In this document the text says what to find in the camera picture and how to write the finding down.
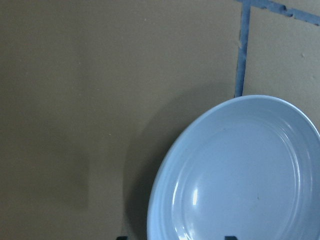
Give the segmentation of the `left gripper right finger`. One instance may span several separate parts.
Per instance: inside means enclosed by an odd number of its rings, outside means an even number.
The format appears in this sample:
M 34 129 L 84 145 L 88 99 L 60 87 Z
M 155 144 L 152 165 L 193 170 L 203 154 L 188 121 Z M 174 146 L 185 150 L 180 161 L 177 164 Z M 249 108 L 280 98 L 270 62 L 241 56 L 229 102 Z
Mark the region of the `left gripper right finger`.
M 237 240 L 237 237 L 234 235 L 227 235 L 224 237 L 224 240 Z

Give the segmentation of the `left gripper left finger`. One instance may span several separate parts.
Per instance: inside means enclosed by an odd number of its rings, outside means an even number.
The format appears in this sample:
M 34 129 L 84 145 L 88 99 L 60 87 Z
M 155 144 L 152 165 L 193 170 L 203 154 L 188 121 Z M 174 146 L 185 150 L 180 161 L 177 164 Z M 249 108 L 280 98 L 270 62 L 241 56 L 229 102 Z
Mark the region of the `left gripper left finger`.
M 118 236 L 117 240 L 128 240 L 128 236 Z

